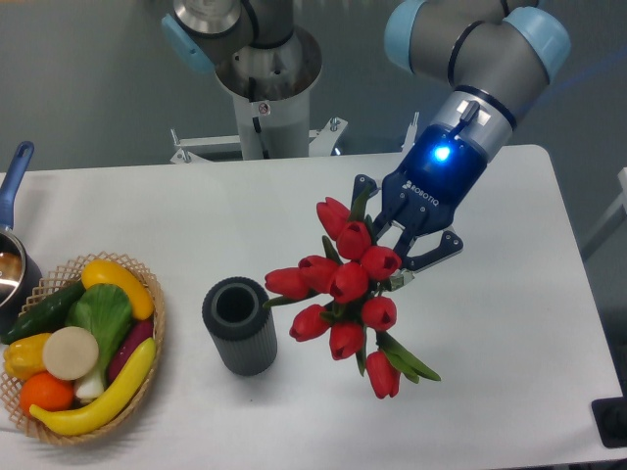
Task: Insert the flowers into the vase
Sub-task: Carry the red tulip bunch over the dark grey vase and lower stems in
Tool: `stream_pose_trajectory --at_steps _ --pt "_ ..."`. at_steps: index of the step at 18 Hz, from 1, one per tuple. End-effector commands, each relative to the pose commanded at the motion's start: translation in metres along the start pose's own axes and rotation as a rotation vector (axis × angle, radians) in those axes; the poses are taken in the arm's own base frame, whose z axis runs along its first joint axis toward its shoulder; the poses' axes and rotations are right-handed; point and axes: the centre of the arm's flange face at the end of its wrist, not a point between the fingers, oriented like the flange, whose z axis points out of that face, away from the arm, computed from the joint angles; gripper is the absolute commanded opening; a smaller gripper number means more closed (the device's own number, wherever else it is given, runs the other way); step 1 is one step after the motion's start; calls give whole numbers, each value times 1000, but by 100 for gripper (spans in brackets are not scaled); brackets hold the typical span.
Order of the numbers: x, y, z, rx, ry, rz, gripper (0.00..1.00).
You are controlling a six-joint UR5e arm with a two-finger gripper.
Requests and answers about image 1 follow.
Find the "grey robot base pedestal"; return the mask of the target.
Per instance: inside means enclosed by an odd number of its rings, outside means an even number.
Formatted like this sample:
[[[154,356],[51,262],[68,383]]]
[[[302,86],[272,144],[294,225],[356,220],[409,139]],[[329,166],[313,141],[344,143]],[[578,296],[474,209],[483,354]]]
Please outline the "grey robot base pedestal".
[[[243,159],[309,154],[310,95],[321,66],[318,43],[297,25],[279,46],[246,46],[216,66],[232,99]]]

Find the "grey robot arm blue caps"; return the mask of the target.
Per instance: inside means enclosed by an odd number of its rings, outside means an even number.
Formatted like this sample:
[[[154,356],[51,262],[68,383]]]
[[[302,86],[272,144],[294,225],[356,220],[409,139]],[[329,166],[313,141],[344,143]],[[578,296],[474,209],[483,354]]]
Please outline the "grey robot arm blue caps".
[[[359,217],[375,194],[381,211],[366,225],[373,240],[392,226],[400,267],[381,288],[398,289],[414,273],[454,256],[463,243],[455,211],[520,121],[551,84],[570,52],[564,26],[535,1],[404,1],[384,31],[397,67],[449,83],[452,92],[423,132],[404,147],[381,182],[356,176]]]

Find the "second robot arm joint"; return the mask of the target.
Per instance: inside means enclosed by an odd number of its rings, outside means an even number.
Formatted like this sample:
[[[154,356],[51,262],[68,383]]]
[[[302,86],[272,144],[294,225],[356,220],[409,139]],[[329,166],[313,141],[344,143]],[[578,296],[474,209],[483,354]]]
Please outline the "second robot arm joint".
[[[245,47],[277,48],[292,36],[291,1],[174,1],[161,19],[176,56],[196,73],[209,73]]]

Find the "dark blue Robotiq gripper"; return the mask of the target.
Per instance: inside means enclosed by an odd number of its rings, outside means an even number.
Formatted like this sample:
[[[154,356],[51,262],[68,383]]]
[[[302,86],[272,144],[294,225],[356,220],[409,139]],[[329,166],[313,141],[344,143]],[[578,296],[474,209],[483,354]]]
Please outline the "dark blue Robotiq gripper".
[[[384,177],[382,209],[373,229],[375,237],[380,238],[394,222],[403,227],[394,247],[397,255],[407,255],[417,238],[450,226],[457,207],[486,169],[486,156],[461,138],[461,131],[461,125],[428,126],[397,169]],[[351,210],[364,211],[377,192],[373,178],[356,175]],[[403,258],[402,267],[391,276],[390,288],[407,286],[417,273],[462,250],[463,242],[457,233],[444,230],[436,248]]]

